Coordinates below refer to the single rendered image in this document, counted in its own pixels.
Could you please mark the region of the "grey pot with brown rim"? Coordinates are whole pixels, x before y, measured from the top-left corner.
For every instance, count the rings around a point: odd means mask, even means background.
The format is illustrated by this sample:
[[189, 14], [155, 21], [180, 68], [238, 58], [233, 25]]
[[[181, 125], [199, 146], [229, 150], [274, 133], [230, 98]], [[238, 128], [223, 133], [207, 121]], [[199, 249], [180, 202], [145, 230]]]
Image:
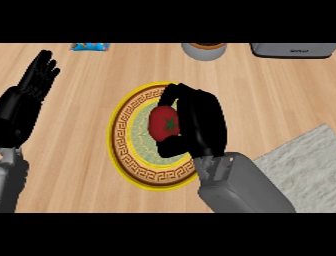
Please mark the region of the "grey pot with brown rim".
[[226, 43], [204, 45], [198, 43], [183, 43], [183, 51], [189, 57], [199, 61], [212, 61], [218, 59], [227, 49]]

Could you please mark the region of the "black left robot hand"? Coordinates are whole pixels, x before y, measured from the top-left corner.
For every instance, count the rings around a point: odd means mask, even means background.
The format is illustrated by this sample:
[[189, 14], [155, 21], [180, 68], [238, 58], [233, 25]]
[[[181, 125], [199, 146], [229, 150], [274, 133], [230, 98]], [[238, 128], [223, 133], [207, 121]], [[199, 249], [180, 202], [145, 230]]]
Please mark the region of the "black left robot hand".
[[18, 85], [0, 97], [0, 148], [19, 148], [31, 136], [43, 101], [60, 72], [51, 56], [50, 50], [38, 53]]

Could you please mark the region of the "red tomato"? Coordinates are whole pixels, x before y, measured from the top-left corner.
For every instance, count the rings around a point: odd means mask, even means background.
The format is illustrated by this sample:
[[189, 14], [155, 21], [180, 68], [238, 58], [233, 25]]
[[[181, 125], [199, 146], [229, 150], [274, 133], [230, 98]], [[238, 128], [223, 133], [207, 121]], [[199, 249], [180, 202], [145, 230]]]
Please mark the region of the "red tomato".
[[156, 106], [149, 115], [149, 134], [162, 142], [170, 136], [180, 134], [178, 115], [171, 106]]

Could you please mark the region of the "pale grey placemat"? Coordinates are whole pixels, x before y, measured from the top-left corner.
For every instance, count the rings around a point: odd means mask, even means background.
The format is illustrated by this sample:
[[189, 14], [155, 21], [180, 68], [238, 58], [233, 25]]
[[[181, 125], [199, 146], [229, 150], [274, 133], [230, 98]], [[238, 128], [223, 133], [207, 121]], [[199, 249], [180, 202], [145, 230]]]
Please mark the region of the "pale grey placemat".
[[336, 133], [328, 124], [254, 160], [298, 213], [336, 213]]

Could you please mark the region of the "grey appliance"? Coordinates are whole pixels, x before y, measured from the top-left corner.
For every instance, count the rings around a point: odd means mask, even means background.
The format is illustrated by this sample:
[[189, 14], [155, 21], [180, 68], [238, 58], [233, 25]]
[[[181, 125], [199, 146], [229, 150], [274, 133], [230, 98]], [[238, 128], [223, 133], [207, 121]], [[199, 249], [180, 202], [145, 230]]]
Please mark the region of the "grey appliance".
[[336, 43], [252, 43], [255, 56], [266, 58], [328, 58]]

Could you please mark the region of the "yellow-rimmed patterned plate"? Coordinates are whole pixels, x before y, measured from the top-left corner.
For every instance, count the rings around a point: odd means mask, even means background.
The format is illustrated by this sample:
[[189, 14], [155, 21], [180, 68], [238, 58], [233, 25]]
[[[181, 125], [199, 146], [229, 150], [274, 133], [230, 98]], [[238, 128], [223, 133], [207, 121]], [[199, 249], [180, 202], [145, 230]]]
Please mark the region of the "yellow-rimmed patterned plate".
[[192, 157], [161, 158], [147, 131], [149, 114], [171, 81], [137, 87], [119, 101], [109, 119], [106, 145], [109, 159], [127, 181], [145, 190], [168, 191], [198, 177]]

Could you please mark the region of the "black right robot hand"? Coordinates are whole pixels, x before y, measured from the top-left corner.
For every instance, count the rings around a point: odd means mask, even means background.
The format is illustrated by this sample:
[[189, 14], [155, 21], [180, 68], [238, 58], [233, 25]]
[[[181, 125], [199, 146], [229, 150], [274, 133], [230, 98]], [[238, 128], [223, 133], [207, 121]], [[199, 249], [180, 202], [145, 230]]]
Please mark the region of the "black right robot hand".
[[221, 105], [214, 94], [183, 83], [165, 87], [159, 106], [177, 103], [180, 134], [156, 143], [158, 154], [170, 158], [189, 153], [192, 158], [224, 155], [227, 125]]

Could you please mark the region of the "blue snack packet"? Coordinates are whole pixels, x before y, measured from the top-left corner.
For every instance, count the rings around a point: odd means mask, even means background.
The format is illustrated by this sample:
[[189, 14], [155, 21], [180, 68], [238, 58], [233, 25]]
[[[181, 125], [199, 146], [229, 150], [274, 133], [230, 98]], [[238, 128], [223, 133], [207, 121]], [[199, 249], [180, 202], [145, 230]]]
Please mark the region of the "blue snack packet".
[[72, 51], [102, 51], [109, 50], [108, 43], [74, 43], [71, 46]]

